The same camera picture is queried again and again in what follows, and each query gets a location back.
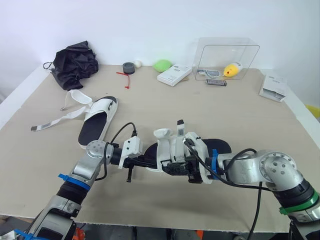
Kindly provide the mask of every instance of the small black device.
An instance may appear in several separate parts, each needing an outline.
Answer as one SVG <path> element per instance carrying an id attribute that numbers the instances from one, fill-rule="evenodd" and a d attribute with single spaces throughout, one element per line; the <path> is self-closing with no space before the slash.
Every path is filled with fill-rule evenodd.
<path id="1" fill-rule="evenodd" d="M 205 82 L 208 85 L 227 86 L 227 82 L 225 80 L 206 79 Z"/>

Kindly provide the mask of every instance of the white box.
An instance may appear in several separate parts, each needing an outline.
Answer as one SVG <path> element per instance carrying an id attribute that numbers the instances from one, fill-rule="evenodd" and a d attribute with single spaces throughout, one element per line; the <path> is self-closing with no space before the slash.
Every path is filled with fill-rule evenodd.
<path id="1" fill-rule="evenodd" d="M 157 80 L 170 86 L 176 85 L 183 78 L 188 76 L 192 71 L 192 67 L 175 64 L 168 70 L 158 75 Z"/>
<path id="2" fill-rule="evenodd" d="M 282 102 L 286 97 L 286 90 L 286 79 L 276 75 L 267 74 L 262 83 L 259 95 L 267 99 Z"/>

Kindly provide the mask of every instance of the tape roll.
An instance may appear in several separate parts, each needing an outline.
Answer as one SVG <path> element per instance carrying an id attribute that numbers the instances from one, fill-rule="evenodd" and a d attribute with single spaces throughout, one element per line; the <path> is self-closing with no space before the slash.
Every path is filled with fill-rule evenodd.
<path id="1" fill-rule="evenodd" d="M 122 65 L 123 72 L 125 74 L 134 74 L 135 73 L 135 65 L 132 62 L 125 62 Z"/>

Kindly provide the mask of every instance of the plastic container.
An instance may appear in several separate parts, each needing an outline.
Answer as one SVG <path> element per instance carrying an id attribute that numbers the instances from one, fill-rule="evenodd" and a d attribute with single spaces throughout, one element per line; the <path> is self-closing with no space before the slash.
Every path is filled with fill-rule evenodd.
<path id="1" fill-rule="evenodd" d="M 260 46 L 250 38 L 200 38 L 192 66 L 193 76 L 196 80 L 241 80 L 250 68 L 259 48 Z M 225 67 L 232 63 L 240 63 L 242 70 L 232 77 L 223 76 Z M 210 77 L 208 77 L 204 73 L 205 70 L 216 72 L 209 72 Z"/>

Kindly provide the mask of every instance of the white table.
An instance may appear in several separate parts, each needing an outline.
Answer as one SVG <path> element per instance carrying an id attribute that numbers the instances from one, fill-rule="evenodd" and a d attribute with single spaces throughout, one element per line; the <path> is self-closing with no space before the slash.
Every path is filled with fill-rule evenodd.
<path id="1" fill-rule="evenodd" d="M 290 89 L 285 103 L 258 96 L 263 79 L 258 70 L 251 69 L 243 80 L 231 81 L 222 88 L 193 79 L 170 87 L 156 81 L 157 73 L 151 67 L 142 67 L 131 76 L 129 90 L 124 89 L 127 79 L 116 71 L 121 71 L 121 66 L 101 66 L 83 82 L 82 91 L 94 99 L 106 94 L 119 99 L 106 140 L 132 121 L 145 150 L 156 141 L 153 130 L 175 129 L 176 121 L 184 119 L 187 132 L 223 139 L 234 152 L 252 147 L 292 155 L 307 180 L 320 189 L 318 121 Z M 77 143 L 82 125 L 79 120 L 30 132 L 30 126 L 65 114 L 59 109 L 66 92 L 51 75 L 44 81 L 47 76 L 46 70 L 37 68 L 0 105 L 0 181 L 6 183 L 0 189 L 0 214 L 35 217 L 62 184 L 58 173 L 67 174 L 84 154 Z M 129 132 L 124 131 L 118 142 L 127 139 L 125 134 Z M 190 184 L 183 176 L 143 168 L 133 170 L 132 183 L 126 183 L 126 175 L 127 170 L 108 166 L 107 178 L 93 185 L 77 221 L 236 232 L 247 232 L 251 227 L 255 190 L 232 188 L 218 181 Z M 279 207 L 271 193 L 262 194 L 257 232 L 288 230 L 289 220 L 279 214 Z"/>

